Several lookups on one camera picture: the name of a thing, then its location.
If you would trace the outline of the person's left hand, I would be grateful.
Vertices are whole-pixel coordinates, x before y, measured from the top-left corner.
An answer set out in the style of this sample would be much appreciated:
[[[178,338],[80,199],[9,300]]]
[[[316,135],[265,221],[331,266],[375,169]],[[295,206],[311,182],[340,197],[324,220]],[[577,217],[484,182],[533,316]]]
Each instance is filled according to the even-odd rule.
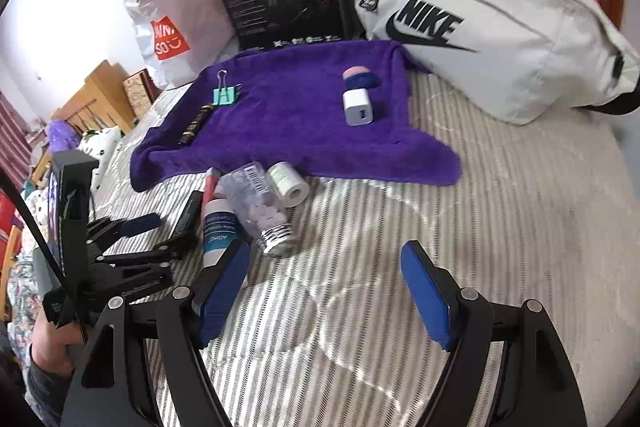
[[[47,320],[46,312],[39,309],[32,331],[32,361],[43,371],[68,378],[73,375],[75,363],[70,357],[70,346],[82,346],[84,337],[80,327],[70,322],[58,329]]]

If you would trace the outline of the person's left forearm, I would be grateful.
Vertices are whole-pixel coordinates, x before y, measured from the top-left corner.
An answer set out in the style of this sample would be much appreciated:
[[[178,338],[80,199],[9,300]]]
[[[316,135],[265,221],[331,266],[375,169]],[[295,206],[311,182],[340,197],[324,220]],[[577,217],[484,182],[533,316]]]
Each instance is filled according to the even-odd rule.
[[[27,372],[27,388],[37,404],[40,417],[46,426],[58,427],[74,373],[58,375],[44,371],[35,363]]]

